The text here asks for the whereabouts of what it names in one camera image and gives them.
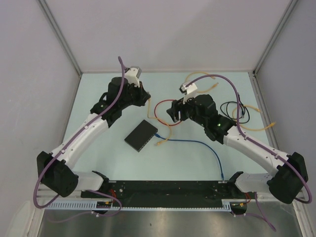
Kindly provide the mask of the black network switch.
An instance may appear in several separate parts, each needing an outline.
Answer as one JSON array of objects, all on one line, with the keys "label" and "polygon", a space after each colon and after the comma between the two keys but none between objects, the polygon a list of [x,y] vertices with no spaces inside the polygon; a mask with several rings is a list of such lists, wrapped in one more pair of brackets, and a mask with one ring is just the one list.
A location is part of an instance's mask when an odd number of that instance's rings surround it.
[{"label": "black network switch", "polygon": [[157,132],[158,129],[155,126],[146,120],[142,120],[124,141],[134,150],[140,152]]}]

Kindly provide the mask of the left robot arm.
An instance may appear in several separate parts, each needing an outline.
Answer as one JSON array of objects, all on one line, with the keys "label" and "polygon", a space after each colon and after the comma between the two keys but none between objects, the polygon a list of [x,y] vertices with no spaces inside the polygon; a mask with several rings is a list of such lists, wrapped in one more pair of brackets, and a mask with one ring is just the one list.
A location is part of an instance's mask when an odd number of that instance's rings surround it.
[{"label": "left robot arm", "polygon": [[102,198],[108,194],[109,185],[103,182],[98,172],[88,175],[75,174],[72,169],[89,145],[103,132],[109,129],[129,106],[144,106],[150,94],[143,88],[136,76],[112,78],[99,101],[90,110],[84,123],[65,143],[50,153],[42,151],[37,156],[39,181],[65,198],[73,191],[91,189]]}]

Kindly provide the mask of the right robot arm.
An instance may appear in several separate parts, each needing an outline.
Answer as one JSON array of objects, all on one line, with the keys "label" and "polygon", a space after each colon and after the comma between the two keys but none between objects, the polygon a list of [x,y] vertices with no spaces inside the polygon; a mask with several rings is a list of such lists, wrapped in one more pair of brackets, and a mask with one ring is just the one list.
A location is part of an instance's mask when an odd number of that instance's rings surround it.
[{"label": "right robot arm", "polygon": [[236,173],[228,185],[228,193],[233,198],[247,192],[271,193],[279,201],[291,204],[308,181],[301,154],[289,155],[251,137],[235,121],[218,113],[210,95],[199,95],[188,101],[174,100],[166,112],[174,122],[187,119],[196,122],[210,140],[236,149],[264,168],[265,174]]}]

